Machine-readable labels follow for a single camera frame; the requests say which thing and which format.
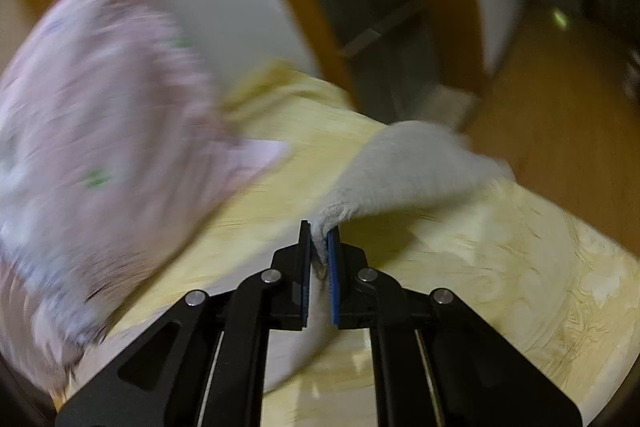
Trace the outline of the grey cable-knit sweater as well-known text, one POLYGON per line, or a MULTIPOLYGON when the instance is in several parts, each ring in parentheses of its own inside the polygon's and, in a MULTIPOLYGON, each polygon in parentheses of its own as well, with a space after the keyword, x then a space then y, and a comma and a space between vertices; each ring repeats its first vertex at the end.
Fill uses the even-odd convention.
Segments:
POLYGON ((511 179, 504 160, 471 152, 462 136, 438 124, 403 121, 378 132, 350 162, 309 219, 311 258, 309 324, 269 341, 265 392, 300 372, 335 336, 331 324, 329 231, 358 218, 435 207, 482 184, 511 179))

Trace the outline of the yellow patterned bed sheet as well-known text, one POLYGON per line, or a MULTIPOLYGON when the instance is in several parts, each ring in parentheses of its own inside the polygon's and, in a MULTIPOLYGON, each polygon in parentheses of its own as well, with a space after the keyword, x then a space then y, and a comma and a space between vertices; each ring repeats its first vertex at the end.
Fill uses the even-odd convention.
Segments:
MULTIPOLYGON (((190 287, 222 291, 268 265, 380 130, 341 89, 283 65, 242 79, 224 97, 224 113, 248 135, 288 143, 288 157, 219 210, 141 291, 86 353, 68 393, 190 287)), ((639 261, 584 221, 502 180, 444 207, 346 223, 341 234, 414 291, 454 291, 564 391, 584 421, 638 424, 639 261)))

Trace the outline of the floral pillow with tree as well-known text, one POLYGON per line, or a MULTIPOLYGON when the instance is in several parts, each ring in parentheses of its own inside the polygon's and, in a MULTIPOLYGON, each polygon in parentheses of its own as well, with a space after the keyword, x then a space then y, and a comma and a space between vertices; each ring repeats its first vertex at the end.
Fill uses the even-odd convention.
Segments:
POLYGON ((56 0, 1 78, 1 353, 62 390, 113 313, 278 161, 153 0, 56 0))

